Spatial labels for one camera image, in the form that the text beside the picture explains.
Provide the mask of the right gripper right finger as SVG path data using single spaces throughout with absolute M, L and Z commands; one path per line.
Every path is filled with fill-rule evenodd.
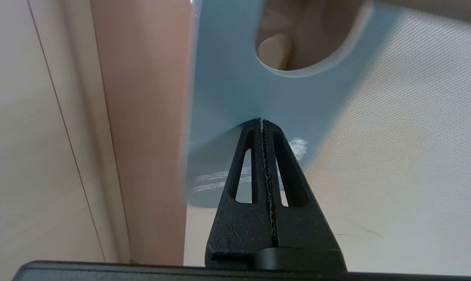
M 307 272 L 346 272 L 342 251 L 319 207 L 282 129 L 262 122 L 270 248 L 262 268 Z

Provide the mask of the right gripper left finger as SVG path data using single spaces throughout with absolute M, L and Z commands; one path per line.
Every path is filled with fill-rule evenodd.
M 266 177 L 260 119 L 243 124 L 205 248 L 205 266 L 250 269 L 256 254 L 276 241 Z M 237 201 L 246 152 L 250 151 L 251 202 Z

